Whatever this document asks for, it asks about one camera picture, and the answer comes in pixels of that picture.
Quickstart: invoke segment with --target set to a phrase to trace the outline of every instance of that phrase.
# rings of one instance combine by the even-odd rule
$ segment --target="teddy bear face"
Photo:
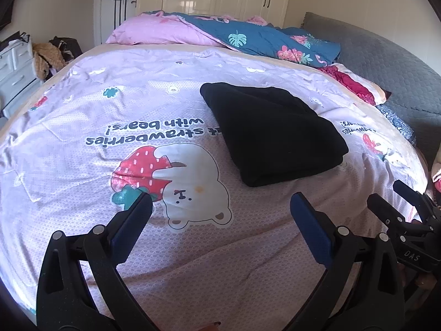
[[[167,156],[174,165],[153,173],[153,178],[170,181],[162,194],[170,227],[184,229],[189,222],[226,225],[232,220],[228,192],[218,180],[213,157],[205,149],[196,144],[175,143],[156,148],[154,155]]]

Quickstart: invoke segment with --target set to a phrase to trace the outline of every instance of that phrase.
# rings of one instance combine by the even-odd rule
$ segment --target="white wall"
[[[18,30],[33,42],[72,37],[85,52],[94,46],[93,0],[15,0],[12,23],[0,31],[0,40]]]
[[[441,22],[427,0],[289,0],[284,26],[307,11],[386,37],[441,74]]]

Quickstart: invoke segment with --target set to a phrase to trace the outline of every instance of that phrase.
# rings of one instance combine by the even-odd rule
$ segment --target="folded black cloth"
[[[201,95],[248,186],[324,172],[349,151],[331,122],[284,89],[205,83]]]

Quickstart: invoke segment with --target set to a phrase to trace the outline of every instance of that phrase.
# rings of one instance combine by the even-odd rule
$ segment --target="gray headboard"
[[[339,63],[392,93],[386,104],[414,129],[430,169],[441,141],[441,76],[409,51],[363,28],[311,12],[303,28],[339,42]]]

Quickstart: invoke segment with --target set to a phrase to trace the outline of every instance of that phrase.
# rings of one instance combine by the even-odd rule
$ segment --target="blue gripper pad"
[[[111,244],[111,261],[113,265],[125,263],[141,232],[153,212],[152,198],[147,193],[140,193],[128,210],[116,213],[107,225],[119,227],[115,230]]]
[[[326,214],[316,211],[301,192],[291,197],[290,209],[314,259],[329,269],[333,260],[334,224]]]
[[[400,197],[406,200],[409,204],[414,207],[419,207],[421,205],[422,199],[421,194],[414,191],[407,184],[400,180],[396,180],[393,183],[393,191],[396,192]]]

